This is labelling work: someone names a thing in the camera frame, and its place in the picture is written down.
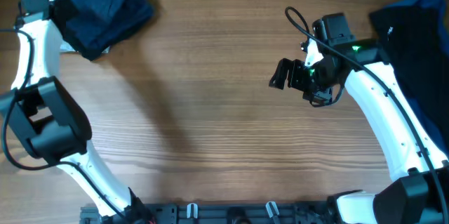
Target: black cloth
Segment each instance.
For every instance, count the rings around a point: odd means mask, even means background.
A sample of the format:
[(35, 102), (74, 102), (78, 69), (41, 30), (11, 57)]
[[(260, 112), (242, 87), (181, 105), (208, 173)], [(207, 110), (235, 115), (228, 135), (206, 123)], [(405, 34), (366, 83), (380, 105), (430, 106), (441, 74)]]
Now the black cloth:
[(146, 0), (57, 0), (53, 18), (64, 40), (94, 60), (137, 32), (153, 14)]
[(441, 132), (441, 141), (434, 142), (447, 154), (449, 59), (438, 35), (439, 11), (420, 6), (396, 6), (371, 13), (370, 19), (404, 96), (416, 100), (421, 111)]

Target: table surface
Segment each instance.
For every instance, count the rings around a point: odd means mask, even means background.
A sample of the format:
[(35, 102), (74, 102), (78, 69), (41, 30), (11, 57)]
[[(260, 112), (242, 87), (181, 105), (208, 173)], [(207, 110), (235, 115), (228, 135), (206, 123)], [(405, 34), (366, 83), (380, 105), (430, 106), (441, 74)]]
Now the table surface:
[[(357, 38), (368, 14), (398, 0), (150, 0), (158, 16), (101, 60), (62, 55), (60, 77), (88, 115), (108, 167), (144, 202), (253, 203), (325, 199), (390, 183), (382, 150), (347, 94), (313, 108), (299, 91), (268, 87), (305, 40), (283, 14), (311, 24), (344, 12)], [(10, 27), (18, 0), (0, 0)], [(18, 40), (0, 35), (0, 91)], [(28, 157), (9, 132), (14, 157)], [(19, 171), (0, 153), (0, 223), (78, 223), (90, 198), (57, 168)]]

